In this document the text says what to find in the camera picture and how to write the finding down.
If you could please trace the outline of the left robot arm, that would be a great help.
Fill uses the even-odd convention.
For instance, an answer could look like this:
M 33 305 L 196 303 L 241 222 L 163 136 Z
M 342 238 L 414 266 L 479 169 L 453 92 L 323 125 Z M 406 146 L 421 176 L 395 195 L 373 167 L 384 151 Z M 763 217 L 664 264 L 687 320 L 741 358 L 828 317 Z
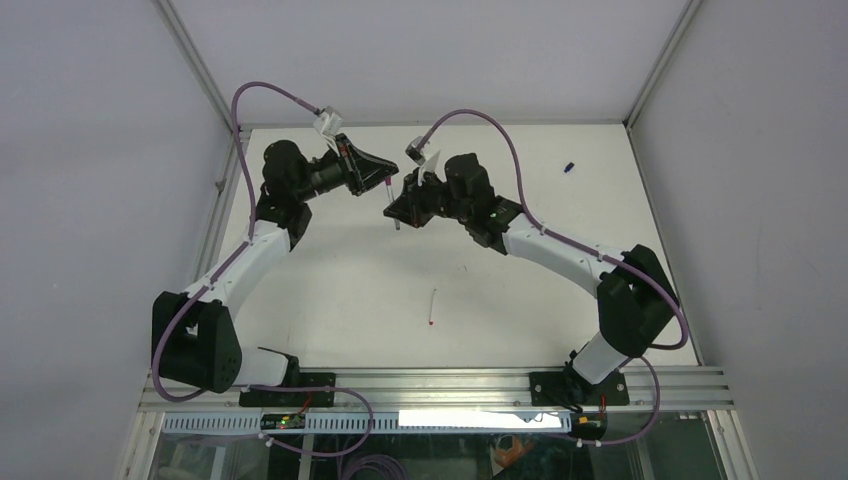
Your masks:
M 250 190 L 252 209 L 241 242 L 180 292 L 162 292 L 152 306 L 151 376 L 157 393 L 185 402 L 232 387 L 262 387 L 277 406 L 301 392 L 295 356 L 242 345 L 236 316 L 268 271 L 304 237 L 309 201 L 346 188 L 361 196 L 398 174 L 396 163 L 357 148 L 337 134 L 323 156 L 307 159 L 296 143 L 279 140 L 263 152 L 262 183 Z

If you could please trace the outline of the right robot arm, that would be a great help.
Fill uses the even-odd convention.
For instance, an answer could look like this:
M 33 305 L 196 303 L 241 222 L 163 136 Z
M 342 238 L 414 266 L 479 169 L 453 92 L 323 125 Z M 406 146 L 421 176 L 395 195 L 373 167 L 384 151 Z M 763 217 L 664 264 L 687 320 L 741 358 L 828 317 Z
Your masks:
M 542 266 L 596 301 L 598 331 L 571 353 L 560 380 L 549 387 L 554 401 L 592 403 L 612 373 L 656 348 L 677 298 L 653 250 L 638 244 L 618 251 L 557 238 L 520 203 L 495 193 L 475 154 L 450 158 L 445 174 L 440 179 L 415 169 L 384 215 L 412 228 L 422 228 L 434 217 L 455 220 L 478 245 Z

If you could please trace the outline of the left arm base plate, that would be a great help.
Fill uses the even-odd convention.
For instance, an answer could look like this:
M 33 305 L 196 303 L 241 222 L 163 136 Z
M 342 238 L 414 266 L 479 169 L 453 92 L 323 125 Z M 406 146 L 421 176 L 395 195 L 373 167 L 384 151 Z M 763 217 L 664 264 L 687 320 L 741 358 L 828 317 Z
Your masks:
M 239 395 L 238 405 L 243 408 L 301 408 L 307 401 L 310 407 L 332 407 L 335 394 L 328 390 L 336 384 L 332 372 L 301 372 L 294 379 L 286 379 L 284 388 L 296 388 L 298 392 L 281 393 L 251 387 Z

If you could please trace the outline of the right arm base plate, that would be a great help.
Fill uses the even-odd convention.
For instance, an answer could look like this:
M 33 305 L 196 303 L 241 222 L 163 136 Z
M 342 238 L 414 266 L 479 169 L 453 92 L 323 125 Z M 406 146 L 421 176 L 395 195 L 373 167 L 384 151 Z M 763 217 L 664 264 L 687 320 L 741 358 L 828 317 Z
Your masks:
M 619 371 L 613 371 L 599 384 L 571 378 L 562 370 L 532 371 L 528 381 L 533 406 L 600 407 L 602 401 L 606 406 L 630 404 L 626 379 Z

